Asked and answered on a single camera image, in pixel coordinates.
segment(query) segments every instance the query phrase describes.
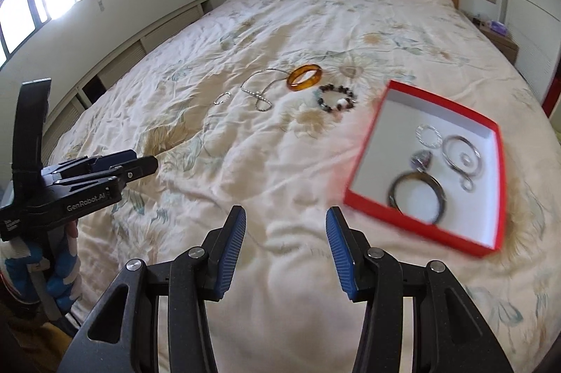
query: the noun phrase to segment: clear beaded bracelet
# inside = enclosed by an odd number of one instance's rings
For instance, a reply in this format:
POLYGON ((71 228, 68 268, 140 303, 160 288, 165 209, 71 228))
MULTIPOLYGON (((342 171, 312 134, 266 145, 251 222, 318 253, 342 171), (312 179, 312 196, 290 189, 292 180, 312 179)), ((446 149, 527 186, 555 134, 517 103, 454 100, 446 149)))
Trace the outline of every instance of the clear beaded bracelet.
POLYGON ((330 83, 329 85, 320 86, 318 89, 313 91, 313 96, 315 97, 316 102, 318 102, 319 107, 322 110, 326 111, 327 113, 331 113, 334 110, 339 110, 339 111, 350 110, 354 107, 354 104, 356 103, 356 95, 351 91, 350 88, 346 88, 343 85, 335 87, 335 85, 333 85, 332 83, 330 83), (325 103, 323 99, 323 93, 327 91, 341 93, 344 94, 345 97, 337 101, 336 107, 330 107, 325 103))

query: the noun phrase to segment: purple tissue box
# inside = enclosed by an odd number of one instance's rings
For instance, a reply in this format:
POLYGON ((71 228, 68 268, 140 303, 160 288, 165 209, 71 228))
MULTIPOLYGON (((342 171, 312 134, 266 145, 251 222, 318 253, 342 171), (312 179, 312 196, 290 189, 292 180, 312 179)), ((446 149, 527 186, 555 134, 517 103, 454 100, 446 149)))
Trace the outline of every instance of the purple tissue box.
POLYGON ((491 28, 492 31, 495 31, 497 34, 500 34, 502 36, 506 37, 508 34, 507 27, 499 21, 492 21, 489 27, 491 28))

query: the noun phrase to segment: gloved hand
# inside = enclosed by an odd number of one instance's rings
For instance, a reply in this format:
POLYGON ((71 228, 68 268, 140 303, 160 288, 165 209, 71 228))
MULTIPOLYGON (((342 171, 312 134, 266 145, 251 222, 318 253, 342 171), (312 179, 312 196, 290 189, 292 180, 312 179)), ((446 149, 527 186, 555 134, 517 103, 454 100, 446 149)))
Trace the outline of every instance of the gloved hand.
MULTIPOLYGON (((55 258, 54 273, 47 281, 47 292, 54 298, 62 313, 68 312, 81 295, 77 237, 76 222, 67 224, 66 235, 55 258)), ((10 241, 0 241, 1 278, 9 293, 20 303, 34 304, 39 301, 27 266, 43 264, 45 261, 43 251, 36 243, 24 241, 19 237, 10 241)))

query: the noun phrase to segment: nightstand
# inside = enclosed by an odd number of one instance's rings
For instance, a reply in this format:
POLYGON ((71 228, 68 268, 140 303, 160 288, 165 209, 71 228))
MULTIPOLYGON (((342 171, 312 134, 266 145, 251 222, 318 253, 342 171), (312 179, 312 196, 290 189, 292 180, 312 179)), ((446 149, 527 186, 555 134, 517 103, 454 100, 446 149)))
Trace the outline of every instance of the nightstand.
POLYGON ((495 45, 507 60, 514 66, 518 57, 518 46, 510 37, 504 37, 496 33, 485 24, 479 26, 479 30, 495 45))

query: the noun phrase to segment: bed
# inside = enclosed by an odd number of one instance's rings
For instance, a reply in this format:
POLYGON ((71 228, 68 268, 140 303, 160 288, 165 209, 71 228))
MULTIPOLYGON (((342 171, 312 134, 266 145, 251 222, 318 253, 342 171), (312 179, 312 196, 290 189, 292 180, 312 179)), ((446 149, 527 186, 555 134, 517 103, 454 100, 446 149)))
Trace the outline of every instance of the bed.
MULTIPOLYGON (((350 226, 403 262, 444 261, 466 287, 516 372, 531 372, 561 329, 561 149, 540 105, 458 0, 228 0, 140 61, 61 137, 52 162, 132 148, 158 172, 121 203, 80 220, 83 319, 131 258, 172 260, 220 226, 233 204, 248 228, 231 290, 207 305, 219 371, 351 371, 364 306, 341 291, 325 212, 341 205, 365 125, 389 80, 446 96, 503 133, 508 226, 484 259, 343 207, 350 226), (255 108, 240 84, 263 68, 314 63, 350 86, 350 112, 319 110, 283 81, 255 108), (214 101, 224 92, 229 99, 214 101)), ((278 73, 251 78, 262 90, 278 73)), ((159 353, 168 368, 166 306, 159 353)), ((402 371, 410 371, 405 311, 402 371)))

